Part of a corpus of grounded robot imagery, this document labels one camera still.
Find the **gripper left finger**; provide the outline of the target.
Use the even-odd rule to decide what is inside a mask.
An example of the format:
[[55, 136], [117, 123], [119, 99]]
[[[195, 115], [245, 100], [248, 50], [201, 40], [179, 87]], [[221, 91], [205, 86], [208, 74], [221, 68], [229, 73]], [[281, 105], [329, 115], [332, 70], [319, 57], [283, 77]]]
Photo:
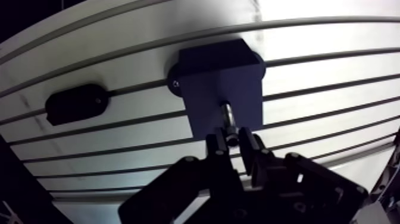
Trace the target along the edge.
[[240, 223], [245, 218], [243, 187], [230, 160], [225, 131], [206, 137], [207, 156], [187, 156], [170, 166], [119, 208], [122, 223], [174, 223], [203, 190], [210, 197], [188, 223]]

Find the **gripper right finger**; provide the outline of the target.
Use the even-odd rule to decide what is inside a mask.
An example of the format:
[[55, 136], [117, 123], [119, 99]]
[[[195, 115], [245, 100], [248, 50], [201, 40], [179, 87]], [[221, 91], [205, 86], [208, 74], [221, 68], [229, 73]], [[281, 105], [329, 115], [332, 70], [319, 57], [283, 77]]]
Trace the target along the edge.
[[239, 129], [240, 153], [257, 223], [350, 223], [367, 190], [298, 153], [277, 157], [248, 128]]

